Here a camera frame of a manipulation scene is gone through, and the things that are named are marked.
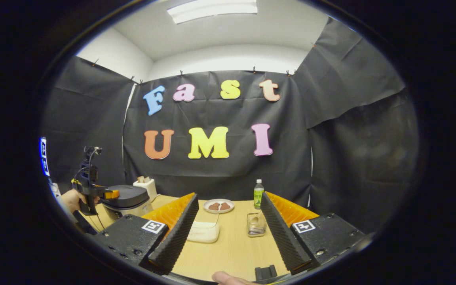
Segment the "white wall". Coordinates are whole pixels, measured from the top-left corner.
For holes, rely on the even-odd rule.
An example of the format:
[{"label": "white wall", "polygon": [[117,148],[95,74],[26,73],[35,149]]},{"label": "white wall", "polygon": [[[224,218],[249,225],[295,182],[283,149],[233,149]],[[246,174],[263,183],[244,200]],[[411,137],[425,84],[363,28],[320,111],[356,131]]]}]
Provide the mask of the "white wall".
[{"label": "white wall", "polygon": [[85,60],[101,65],[127,78],[148,81],[147,75],[152,60],[128,38],[113,28],[109,28],[91,40],[77,54]]},{"label": "white wall", "polygon": [[253,70],[293,74],[309,51],[271,45],[208,47],[176,54],[156,61],[147,81],[194,72]]}]

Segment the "green bottle label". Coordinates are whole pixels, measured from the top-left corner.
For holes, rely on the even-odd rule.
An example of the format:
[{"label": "green bottle label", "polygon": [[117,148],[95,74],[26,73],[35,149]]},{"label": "green bottle label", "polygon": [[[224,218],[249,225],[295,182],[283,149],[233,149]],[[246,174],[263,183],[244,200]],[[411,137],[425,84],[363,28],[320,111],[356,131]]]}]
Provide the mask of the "green bottle label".
[{"label": "green bottle label", "polygon": [[255,208],[259,209],[261,204],[261,195],[263,195],[264,189],[255,189]]}]

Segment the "ceiling light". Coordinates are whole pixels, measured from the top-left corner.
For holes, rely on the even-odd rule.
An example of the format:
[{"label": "ceiling light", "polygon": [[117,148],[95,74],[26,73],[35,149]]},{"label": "ceiling light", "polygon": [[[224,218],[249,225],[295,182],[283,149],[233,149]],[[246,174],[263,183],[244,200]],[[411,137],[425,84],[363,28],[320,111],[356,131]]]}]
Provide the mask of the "ceiling light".
[{"label": "ceiling light", "polygon": [[257,0],[196,0],[167,10],[176,24],[222,14],[257,14]]}]

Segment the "black lid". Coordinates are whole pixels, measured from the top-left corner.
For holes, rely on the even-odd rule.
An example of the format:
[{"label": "black lid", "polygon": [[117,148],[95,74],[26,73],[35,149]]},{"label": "black lid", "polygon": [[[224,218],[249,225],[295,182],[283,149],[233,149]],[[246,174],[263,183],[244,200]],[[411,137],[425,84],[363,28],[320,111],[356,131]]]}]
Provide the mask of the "black lid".
[{"label": "black lid", "polygon": [[116,208],[131,208],[149,199],[147,189],[132,185],[116,185],[108,187],[109,190],[119,190],[116,199],[101,199],[103,204]]}]

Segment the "plastic bottle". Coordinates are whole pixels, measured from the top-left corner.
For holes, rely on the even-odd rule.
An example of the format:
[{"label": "plastic bottle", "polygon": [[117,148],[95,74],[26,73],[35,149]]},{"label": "plastic bottle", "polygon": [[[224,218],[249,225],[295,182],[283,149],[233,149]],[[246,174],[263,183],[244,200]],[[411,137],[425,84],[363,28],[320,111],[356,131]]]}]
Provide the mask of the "plastic bottle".
[{"label": "plastic bottle", "polygon": [[263,188],[263,185],[261,184],[261,179],[257,179],[256,186],[255,186],[255,209],[260,209],[261,195],[263,195],[264,191],[265,191],[265,189]]}]

